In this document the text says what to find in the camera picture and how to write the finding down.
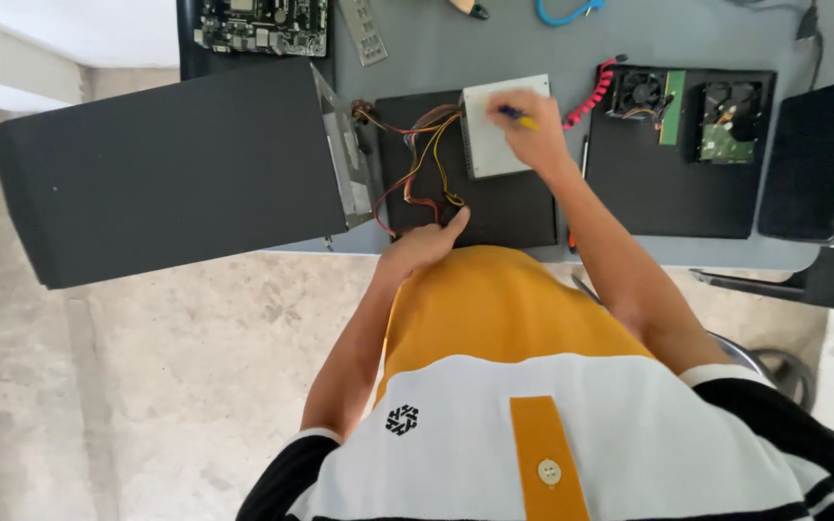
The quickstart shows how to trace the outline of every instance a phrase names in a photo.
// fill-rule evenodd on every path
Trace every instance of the gray table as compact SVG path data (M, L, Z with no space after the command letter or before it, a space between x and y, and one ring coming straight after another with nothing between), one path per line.
M545 1L555 18L583 3ZM777 100L802 92L810 78L813 54L808 45L799 48L794 42L799 15L788 10L754 13L724 0L607 0L603 10L551 28L539 21L533 0L485 0L484 5L491 12L487 21L461 15L445 0L372 0L389 55L368 67L360 65L339 18L335 38L338 93L347 100L374 101L548 72L552 94L566 112L590 93L596 65L620 53L629 54L630 63L639 65L777 70ZM834 83L834 1L824 0L821 7L827 48L818 84L825 85ZM585 119L565 134L576 160L588 128L589 119ZM376 186L381 186L375 157L373 163ZM637 239L665 266L796 272L809 266L818 250L757 233L747 240ZM337 253L378 254L387 246L388 235L374 221L334 235L332 242ZM321 239L273 249L326 251ZM527 252L543 262L580 262L563 246Z

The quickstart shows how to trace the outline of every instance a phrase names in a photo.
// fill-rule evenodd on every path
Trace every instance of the concrete floor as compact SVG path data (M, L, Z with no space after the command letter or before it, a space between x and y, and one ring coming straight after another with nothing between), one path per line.
M102 98L177 73L90 78ZM249 253L48 292L0 193L0 519L232 518L374 267ZM712 331L818 359L826 311L670 273Z

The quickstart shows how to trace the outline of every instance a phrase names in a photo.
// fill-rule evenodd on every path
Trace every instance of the black chair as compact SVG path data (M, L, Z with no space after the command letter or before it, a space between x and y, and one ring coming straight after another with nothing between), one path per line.
M717 288L735 289L754 295L834 308L834 247L822 247L813 265L784 282L708 274L691 270L694 278Z

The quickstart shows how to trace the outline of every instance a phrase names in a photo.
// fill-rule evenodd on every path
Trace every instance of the person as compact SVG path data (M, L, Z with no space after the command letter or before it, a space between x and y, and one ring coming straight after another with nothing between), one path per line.
M489 103L604 307L520 251L453 250L467 207L405 235L238 521L834 519L834 434L707 335L587 187L555 99Z

